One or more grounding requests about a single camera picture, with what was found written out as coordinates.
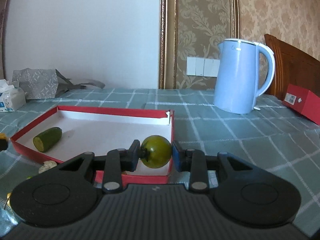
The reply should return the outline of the brown wooden headboard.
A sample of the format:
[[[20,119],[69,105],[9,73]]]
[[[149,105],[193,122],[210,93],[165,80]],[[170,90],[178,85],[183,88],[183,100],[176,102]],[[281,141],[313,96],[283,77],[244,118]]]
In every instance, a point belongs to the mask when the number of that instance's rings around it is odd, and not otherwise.
[[[306,88],[319,95],[320,62],[302,50],[275,36],[264,35],[274,52],[276,70],[267,94],[283,100],[289,84]]]

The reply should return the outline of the green cucumber half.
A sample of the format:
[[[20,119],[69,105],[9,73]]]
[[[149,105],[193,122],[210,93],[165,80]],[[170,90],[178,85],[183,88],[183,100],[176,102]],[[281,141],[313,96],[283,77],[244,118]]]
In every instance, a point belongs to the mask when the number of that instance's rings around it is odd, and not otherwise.
[[[62,138],[62,129],[59,127],[49,128],[33,138],[33,145],[41,152],[45,153],[55,146]]]

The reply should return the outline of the white wall switch panel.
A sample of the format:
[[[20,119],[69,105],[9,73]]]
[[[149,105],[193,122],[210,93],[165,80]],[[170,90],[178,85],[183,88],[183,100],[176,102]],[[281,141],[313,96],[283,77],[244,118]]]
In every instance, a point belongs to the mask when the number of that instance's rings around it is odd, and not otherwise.
[[[189,76],[217,77],[219,65],[220,60],[218,59],[188,56],[186,74]]]

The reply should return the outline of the teal checked tablecloth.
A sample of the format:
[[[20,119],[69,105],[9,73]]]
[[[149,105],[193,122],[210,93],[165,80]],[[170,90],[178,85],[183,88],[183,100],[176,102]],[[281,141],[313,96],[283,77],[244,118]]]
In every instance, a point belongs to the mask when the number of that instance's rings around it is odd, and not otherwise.
[[[213,97],[212,90],[192,89],[71,90],[2,113],[1,132],[12,136],[57,105],[172,109],[174,137],[182,147],[208,155],[226,151],[293,183],[302,196],[295,225],[313,235],[319,229],[319,126],[267,94],[258,98],[258,110],[247,115],[218,109]]]

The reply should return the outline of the green tomato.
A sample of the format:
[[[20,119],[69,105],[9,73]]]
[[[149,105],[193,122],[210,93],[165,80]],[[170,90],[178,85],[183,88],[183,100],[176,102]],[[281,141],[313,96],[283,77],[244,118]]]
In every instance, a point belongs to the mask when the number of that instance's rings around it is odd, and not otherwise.
[[[148,168],[161,168],[171,159],[171,143],[160,135],[151,135],[144,139],[140,147],[140,160]]]

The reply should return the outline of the light blue electric kettle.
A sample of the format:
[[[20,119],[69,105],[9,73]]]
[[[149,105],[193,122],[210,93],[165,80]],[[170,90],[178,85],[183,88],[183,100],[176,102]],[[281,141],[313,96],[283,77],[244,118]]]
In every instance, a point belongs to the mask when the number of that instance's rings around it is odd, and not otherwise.
[[[220,64],[215,84],[214,105],[226,112],[248,114],[257,98],[270,87],[275,75],[274,52],[268,46],[237,38],[218,44]],[[268,63],[265,82],[259,87],[260,54]]]

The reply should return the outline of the grey patterned paper bag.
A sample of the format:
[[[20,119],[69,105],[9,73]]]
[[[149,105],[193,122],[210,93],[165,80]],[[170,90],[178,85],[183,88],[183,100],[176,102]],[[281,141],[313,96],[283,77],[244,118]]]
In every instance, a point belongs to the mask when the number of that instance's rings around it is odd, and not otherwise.
[[[52,99],[61,96],[68,90],[96,87],[103,89],[105,84],[92,79],[71,80],[64,77],[57,69],[15,70],[12,82],[25,92],[27,100]]]

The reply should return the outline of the red shallow cardboard tray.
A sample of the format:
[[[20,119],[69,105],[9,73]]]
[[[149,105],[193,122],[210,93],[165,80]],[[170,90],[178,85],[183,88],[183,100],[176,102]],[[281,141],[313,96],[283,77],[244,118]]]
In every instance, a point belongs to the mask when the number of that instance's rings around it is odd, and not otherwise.
[[[48,152],[39,152],[33,138],[52,128],[62,129],[61,140]],[[174,111],[128,108],[56,106],[46,111],[11,137],[17,153],[42,164],[61,163],[84,152],[96,156],[128,149],[137,139],[151,135],[174,138]]]

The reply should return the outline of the gold picture frame moulding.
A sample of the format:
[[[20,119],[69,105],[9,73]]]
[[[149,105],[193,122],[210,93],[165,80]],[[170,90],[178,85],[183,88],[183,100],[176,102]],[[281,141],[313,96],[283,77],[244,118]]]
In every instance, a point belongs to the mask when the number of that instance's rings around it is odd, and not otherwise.
[[[229,0],[231,37],[240,37],[239,0]],[[160,0],[159,89],[176,88],[178,0]]]

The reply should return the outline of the white tissue pack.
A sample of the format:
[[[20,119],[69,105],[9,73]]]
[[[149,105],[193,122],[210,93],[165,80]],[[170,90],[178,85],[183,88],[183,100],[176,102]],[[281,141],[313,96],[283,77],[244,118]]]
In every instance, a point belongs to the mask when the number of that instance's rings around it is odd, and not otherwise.
[[[26,104],[25,93],[21,88],[1,80],[0,112],[14,112]]]

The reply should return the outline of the red cardboard box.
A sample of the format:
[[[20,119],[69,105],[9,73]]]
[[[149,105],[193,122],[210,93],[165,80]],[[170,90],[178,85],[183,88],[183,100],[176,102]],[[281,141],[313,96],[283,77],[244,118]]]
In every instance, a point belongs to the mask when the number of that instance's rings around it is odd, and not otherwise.
[[[289,84],[283,104],[319,125],[320,98],[312,91]]]

